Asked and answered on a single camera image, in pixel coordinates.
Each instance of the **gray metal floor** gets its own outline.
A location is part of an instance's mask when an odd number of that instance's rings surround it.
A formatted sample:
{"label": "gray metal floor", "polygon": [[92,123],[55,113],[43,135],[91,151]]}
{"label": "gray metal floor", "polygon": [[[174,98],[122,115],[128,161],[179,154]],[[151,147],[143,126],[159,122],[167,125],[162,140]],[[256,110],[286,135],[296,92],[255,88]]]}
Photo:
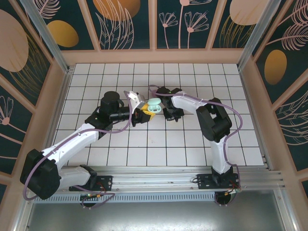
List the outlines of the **gray metal floor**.
{"label": "gray metal floor", "polygon": [[214,202],[36,204],[30,231],[283,231],[272,191],[246,191],[228,207]]}

